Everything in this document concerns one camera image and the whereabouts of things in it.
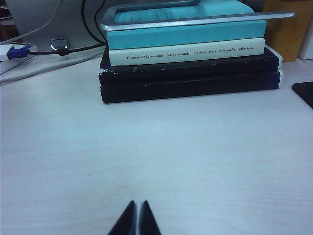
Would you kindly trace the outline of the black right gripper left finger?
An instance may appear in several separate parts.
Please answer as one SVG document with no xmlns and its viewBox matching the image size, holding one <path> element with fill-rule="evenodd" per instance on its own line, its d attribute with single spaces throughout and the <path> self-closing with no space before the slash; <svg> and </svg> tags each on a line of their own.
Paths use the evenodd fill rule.
<svg viewBox="0 0 313 235">
<path fill-rule="evenodd" d="M 119 219 L 111 228 L 108 235 L 135 235 L 137 221 L 137 207 L 132 200 L 129 202 Z"/>
</svg>

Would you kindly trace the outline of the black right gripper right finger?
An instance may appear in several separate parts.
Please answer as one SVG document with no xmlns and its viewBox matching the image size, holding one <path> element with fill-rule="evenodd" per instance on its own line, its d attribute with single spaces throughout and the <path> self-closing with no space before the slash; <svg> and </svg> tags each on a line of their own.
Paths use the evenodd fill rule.
<svg viewBox="0 0 313 235">
<path fill-rule="evenodd" d="M 139 235 L 161 235 L 154 214 L 147 200 L 142 203 L 138 224 Z"/>
</svg>

